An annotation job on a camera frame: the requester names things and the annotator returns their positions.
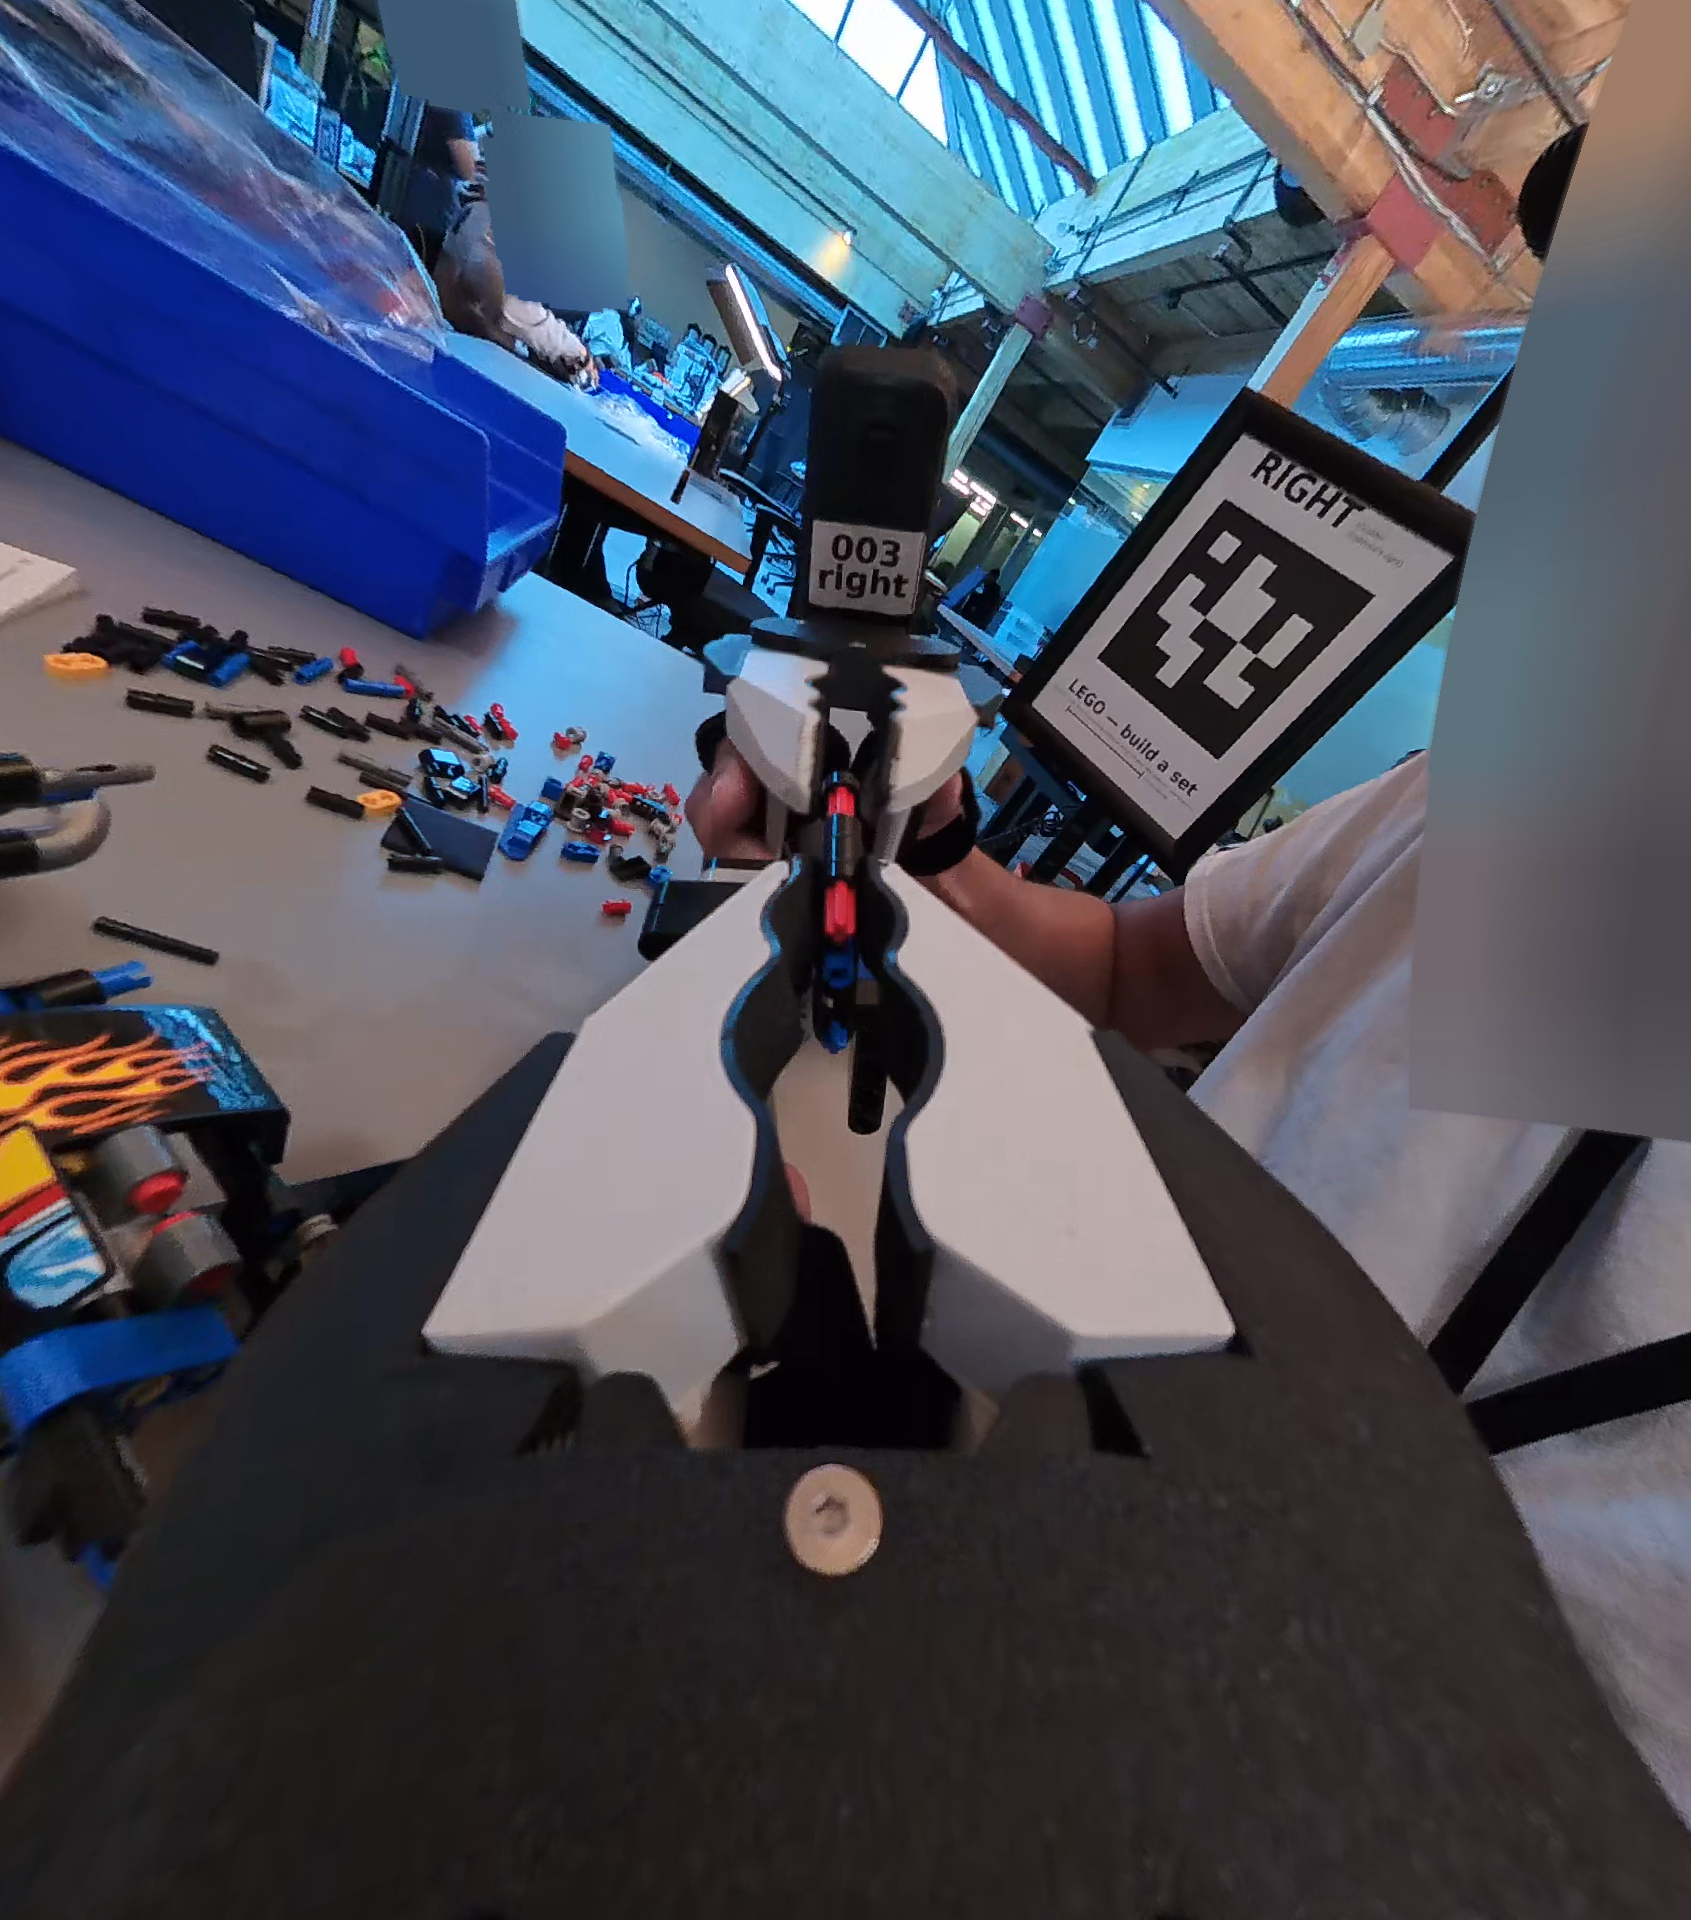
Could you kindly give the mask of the background work table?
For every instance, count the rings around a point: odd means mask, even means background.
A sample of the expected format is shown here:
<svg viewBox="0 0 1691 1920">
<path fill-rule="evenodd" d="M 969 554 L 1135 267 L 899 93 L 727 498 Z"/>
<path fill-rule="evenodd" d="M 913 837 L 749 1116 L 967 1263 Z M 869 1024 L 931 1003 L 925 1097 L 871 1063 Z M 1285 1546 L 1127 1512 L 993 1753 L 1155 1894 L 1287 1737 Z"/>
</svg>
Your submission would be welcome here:
<svg viewBox="0 0 1691 1920">
<path fill-rule="evenodd" d="M 438 373 L 446 360 L 508 390 L 566 435 L 560 524 L 538 566 L 554 584 L 586 595 L 584 567 L 610 529 L 666 540 L 747 575 L 751 525 L 735 492 L 690 472 L 684 456 L 634 438 L 598 395 L 554 379 L 514 350 L 452 332 L 436 354 Z"/>
</svg>

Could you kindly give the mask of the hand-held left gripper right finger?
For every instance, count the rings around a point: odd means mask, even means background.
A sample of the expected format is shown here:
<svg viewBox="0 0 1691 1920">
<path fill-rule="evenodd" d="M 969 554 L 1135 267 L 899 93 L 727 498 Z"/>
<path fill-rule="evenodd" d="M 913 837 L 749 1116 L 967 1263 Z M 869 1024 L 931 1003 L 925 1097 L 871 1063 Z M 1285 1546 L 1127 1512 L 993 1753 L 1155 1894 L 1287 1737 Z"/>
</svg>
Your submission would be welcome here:
<svg viewBox="0 0 1691 1920">
<path fill-rule="evenodd" d="M 993 1402 L 1031 1375 L 1225 1350 L 1233 1316 L 1091 1024 L 897 868 L 863 924 L 897 1099 L 877 1344 Z"/>
</svg>

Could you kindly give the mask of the black lego beam with pins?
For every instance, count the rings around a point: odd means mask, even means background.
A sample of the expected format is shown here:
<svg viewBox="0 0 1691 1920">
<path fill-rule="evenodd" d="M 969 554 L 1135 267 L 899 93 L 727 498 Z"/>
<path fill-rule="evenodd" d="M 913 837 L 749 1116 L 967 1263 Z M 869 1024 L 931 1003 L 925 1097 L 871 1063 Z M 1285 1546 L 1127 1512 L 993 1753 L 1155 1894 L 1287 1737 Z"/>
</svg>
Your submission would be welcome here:
<svg viewBox="0 0 1691 1920">
<path fill-rule="evenodd" d="M 847 1126 L 859 1137 L 883 1126 L 889 1088 L 887 995 L 875 965 L 875 864 L 869 806 L 847 770 L 817 785 L 799 929 L 807 937 L 809 1032 L 847 1069 Z"/>
</svg>

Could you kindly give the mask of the person's right hand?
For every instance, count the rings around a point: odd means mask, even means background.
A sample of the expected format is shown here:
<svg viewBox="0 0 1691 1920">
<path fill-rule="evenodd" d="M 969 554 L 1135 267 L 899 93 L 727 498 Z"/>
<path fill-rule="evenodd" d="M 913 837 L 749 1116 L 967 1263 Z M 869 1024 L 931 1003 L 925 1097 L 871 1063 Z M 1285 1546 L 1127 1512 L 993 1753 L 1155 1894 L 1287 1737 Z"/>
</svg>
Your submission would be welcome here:
<svg viewBox="0 0 1691 1920">
<path fill-rule="evenodd" d="M 735 746 L 723 740 L 686 802 L 688 823 L 702 852 L 725 862 L 775 860 L 779 831 L 765 827 L 763 811 L 765 792 L 759 777 Z M 925 881 L 939 900 L 965 911 L 975 900 L 993 896 L 1015 880 L 1009 868 L 1001 868 L 977 845 L 975 788 L 967 770 L 945 780 L 915 813 L 917 820 L 901 841 L 899 866 Z"/>
</svg>

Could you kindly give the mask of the short black lego axle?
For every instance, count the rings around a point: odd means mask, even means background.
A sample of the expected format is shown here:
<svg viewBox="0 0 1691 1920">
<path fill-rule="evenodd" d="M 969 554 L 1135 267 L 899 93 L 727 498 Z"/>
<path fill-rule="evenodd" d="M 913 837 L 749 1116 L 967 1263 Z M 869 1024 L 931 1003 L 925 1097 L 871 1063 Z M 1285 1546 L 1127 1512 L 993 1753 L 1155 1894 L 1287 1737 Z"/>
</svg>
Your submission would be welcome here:
<svg viewBox="0 0 1691 1920">
<path fill-rule="evenodd" d="M 214 946 L 114 916 L 94 916 L 90 931 L 116 946 L 176 958 L 198 968 L 218 968 L 222 964 L 222 951 Z"/>
</svg>

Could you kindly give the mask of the flame printed lego assembly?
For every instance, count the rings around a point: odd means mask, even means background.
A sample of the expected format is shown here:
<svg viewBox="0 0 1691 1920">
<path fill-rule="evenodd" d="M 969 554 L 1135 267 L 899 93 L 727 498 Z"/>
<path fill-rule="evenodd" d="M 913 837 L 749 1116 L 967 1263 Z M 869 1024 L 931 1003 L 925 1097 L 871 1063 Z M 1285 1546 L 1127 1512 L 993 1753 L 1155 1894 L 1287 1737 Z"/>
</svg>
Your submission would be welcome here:
<svg viewBox="0 0 1691 1920">
<path fill-rule="evenodd" d="M 0 991 L 0 1479 L 18 1542 L 102 1587 L 148 1499 L 138 1428 L 400 1169 L 286 1180 L 282 1096 L 218 1011 L 130 1000 L 150 983 Z"/>
</svg>

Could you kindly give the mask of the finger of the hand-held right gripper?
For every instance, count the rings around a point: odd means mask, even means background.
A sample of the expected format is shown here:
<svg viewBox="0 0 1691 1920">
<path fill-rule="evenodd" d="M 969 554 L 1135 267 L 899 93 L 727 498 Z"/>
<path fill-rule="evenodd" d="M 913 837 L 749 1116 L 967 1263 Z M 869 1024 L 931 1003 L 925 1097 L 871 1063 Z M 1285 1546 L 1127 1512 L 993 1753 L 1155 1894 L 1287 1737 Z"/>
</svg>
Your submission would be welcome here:
<svg viewBox="0 0 1691 1920">
<path fill-rule="evenodd" d="M 831 788 L 825 676 L 739 672 L 727 685 L 727 741 L 761 793 L 741 827 L 747 852 L 783 852 L 817 831 Z"/>
<path fill-rule="evenodd" d="M 911 813 L 961 768 L 975 712 L 957 676 L 883 676 L 871 719 L 873 833 L 903 836 Z"/>
</svg>

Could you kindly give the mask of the black framed marker sign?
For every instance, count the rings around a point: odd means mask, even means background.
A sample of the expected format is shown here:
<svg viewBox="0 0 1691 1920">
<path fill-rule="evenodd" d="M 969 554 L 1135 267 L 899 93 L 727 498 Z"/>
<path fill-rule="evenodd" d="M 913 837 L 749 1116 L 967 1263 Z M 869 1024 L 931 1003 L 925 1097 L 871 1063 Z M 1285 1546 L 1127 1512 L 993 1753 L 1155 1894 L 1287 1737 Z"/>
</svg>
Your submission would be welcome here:
<svg viewBox="0 0 1691 1920">
<path fill-rule="evenodd" d="M 1001 719 L 1179 881 L 1453 611 L 1473 524 L 1241 390 Z"/>
</svg>

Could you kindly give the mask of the clear plastic bag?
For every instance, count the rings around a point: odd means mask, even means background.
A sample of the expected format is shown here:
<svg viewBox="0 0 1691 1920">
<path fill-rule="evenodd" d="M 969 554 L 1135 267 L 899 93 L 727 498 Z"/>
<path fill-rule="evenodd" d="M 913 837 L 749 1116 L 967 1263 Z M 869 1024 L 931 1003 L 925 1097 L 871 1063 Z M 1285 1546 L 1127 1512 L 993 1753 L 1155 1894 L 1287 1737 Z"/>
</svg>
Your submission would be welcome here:
<svg viewBox="0 0 1691 1920">
<path fill-rule="evenodd" d="M 0 147 L 356 358 L 448 333 L 404 233 L 140 4 L 0 4 Z"/>
</svg>

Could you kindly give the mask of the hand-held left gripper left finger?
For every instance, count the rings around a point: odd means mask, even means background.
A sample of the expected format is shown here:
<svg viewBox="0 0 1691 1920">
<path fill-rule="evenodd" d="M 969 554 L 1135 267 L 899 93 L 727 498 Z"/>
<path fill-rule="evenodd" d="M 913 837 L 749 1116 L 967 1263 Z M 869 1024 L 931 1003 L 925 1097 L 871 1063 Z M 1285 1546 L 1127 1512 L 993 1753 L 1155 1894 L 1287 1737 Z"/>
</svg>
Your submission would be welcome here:
<svg viewBox="0 0 1691 1920">
<path fill-rule="evenodd" d="M 745 1344 L 715 1248 L 759 1137 L 721 1038 L 787 876 L 763 866 L 584 1022 L 426 1319 L 430 1350 L 644 1375 L 700 1423 Z"/>
</svg>

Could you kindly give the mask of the black fuzzy ball on pole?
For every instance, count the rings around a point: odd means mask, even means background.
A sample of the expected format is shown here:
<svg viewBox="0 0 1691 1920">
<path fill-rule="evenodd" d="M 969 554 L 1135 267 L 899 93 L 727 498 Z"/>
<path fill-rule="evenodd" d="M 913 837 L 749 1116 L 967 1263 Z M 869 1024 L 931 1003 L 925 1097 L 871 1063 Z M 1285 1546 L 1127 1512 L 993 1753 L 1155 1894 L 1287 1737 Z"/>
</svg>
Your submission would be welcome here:
<svg viewBox="0 0 1691 1920">
<path fill-rule="evenodd" d="M 1569 191 L 1587 123 L 1559 134 L 1531 162 L 1519 189 L 1517 220 L 1527 250 L 1543 261 L 1549 253 L 1563 199 Z M 1445 493 L 1497 428 L 1513 373 L 1505 371 L 1485 393 L 1455 438 L 1441 449 L 1425 473 L 1425 483 Z"/>
</svg>

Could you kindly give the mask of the pile of small colourful lego pieces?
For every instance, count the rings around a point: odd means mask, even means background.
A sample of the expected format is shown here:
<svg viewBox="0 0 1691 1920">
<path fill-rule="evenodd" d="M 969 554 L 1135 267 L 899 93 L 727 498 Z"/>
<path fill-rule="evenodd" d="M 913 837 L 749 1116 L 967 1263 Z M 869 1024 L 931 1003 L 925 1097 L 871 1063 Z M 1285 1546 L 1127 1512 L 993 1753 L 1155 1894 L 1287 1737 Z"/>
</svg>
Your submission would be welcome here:
<svg viewBox="0 0 1691 1920">
<path fill-rule="evenodd" d="M 206 760 L 252 785 L 304 777 L 304 806 L 368 827 L 384 876 L 460 880 L 432 860 L 390 860 L 378 839 L 404 797 L 454 808 L 494 827 L 494 860 L 526 864 L 544 845 L 580 869 L 606 869 L 600 908 L 626 924 L 640 889 L 660 892 L 678 845 L 684 795 L 670 780 L 636 780 L 586 727 L 532 737 L 498 699 L 450 704 L 406 661 L 378 672 L 352 646 L 314 650 L 222 627 L 174 607 L 98 614 L 42 655 L 64 684 L 120 682 L 142 716 L 214 727 Z"/>
</svg>

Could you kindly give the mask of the stacked blue plastic bins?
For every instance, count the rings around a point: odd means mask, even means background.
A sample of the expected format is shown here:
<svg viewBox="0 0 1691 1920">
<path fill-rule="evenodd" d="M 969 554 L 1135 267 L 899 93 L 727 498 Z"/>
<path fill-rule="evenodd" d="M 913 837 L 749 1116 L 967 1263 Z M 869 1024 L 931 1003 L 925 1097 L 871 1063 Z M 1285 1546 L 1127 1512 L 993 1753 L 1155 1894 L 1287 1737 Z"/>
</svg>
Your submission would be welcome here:
<svg viewBox="0 0 1691 1920">
<path fill-rule="evenodd" d="M 550 549 L 566 435 L 388 368 L 0 131 L 0 438 L 412 637 Z"/>
</svg>

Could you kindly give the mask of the dark flat lego panel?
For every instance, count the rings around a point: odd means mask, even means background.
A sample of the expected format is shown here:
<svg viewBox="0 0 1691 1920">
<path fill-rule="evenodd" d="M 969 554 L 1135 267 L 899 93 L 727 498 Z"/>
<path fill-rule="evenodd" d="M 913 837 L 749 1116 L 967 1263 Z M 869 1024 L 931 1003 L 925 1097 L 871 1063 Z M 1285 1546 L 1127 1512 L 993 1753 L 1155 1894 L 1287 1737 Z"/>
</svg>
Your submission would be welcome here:
<svg viewBox="0 0 1691 1920">
<path fill-rule="evenodd" d="M 440 874 L 482 883 L 500 833 L 454 808 L 406 795 L 378 839 L 390 860 L 432 860 Z"/>
</svg>

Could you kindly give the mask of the person's right forearm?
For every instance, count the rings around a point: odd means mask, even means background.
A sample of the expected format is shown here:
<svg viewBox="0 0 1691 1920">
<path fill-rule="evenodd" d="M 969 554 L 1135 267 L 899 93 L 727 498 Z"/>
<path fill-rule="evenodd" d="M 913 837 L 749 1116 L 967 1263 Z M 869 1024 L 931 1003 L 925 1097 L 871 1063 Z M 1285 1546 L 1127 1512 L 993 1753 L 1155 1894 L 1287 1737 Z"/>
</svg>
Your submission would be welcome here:
<svg viewBox="0 0 1691 1920">
<path fill-rule="evenodd" d="M 1243 1024 L 1195 956 L 1179 892 L 1111 904 L 1015 876 L 981 852 L 925 887 L 1095 1028 L 1143 1051 L 1219 1045 Z"/>
</svg>

